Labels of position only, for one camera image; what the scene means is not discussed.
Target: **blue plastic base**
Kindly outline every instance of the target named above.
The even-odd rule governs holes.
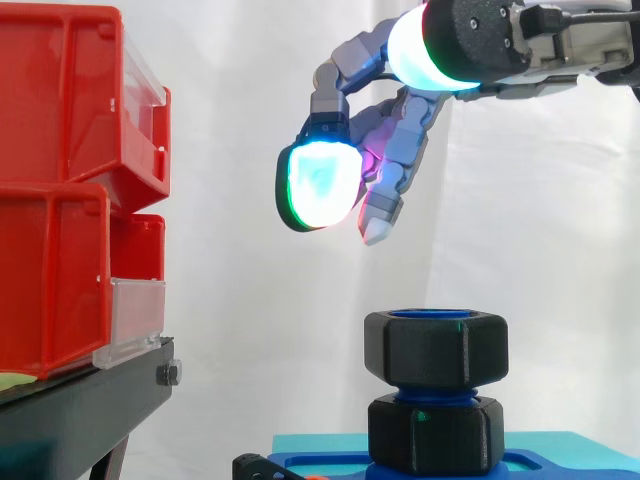
[[[371,463],[367,452],[274,453],[269,457],[281,467],[322,465],[368,465],[366,470],[347,475],[331,475],[330,480],[417,480],[390,468]],[[429,477],[429,480],[640,480],[640,474],[625,470],[574,470],[563,468],[537,453],[508,450],[500,462],[484,477]],[[510,471],[507,463],[519,471]]]
[[[366,435],[279,436],[274,439],[274,452],[278,453],[269,459],[303,476],[321,475],[331,480],[416,480],[371,464],[365,451],[345,451],[366,448],[366,442]],[[507,446],[515,448],[507,451],[504,462],[489,475],[440,480],[640,480],[637,473],[640,462],[573,433],[507,434]],[[300,449],[305,447],[320,451],[301,453]],[[329,447],[343,451],[332,452]],[[549,459],[518,448],[535,449]],[[293,453],[282,453],[285,450]]]

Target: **black hexagonal nut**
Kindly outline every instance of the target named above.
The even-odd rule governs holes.
[[[504,456],[502,405],[476,397],[472,407],[414,405],[393,395],[369,406],[369,454],[413,476],[485,475]]]
[[[507,322],[498,315],[379,312],[367,316],[364,330],[367,370],[389,385],[465,390],[509,372]]]

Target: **robot fingertip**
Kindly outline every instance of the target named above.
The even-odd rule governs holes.
[[[391,234],[392,228],[393,226],[389,222],[385,222],[381,218],[374,217],[369,220],[364,233],[362,233],[362,229],[360,232],[362,233],[364,243],[368,246],[372,246],[387,238]]]

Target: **red plastic drawer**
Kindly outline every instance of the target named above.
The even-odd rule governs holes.
[[[105,348],[159,335],[164,221],[112,218],[109,203],[99,185],[0,183],[0,372],[45,378],[97,349],[109,366]]]
[[[91,182],[115,210],[169,194],[170,94],[111,7],[0,3],[0,181]]]

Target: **white fabric curtain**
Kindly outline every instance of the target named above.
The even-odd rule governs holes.
[[[274,434],[366,431],[390,388],[364,368],[362,321],[427,304],[510,321],[511,375],[482,390],[508,429],[575,430],[640,456],[629,91],[450,102],[392,237],[366,248],[356,212],[288,231],[275,162],[315,68],[418,1],[108,3],[173,93],[172,196],[151,211],[167,220],[165,333],[184,362],[173,398],[133,433],[124,479],[230,478]],[[352,110],[393,94],[376,86]]]

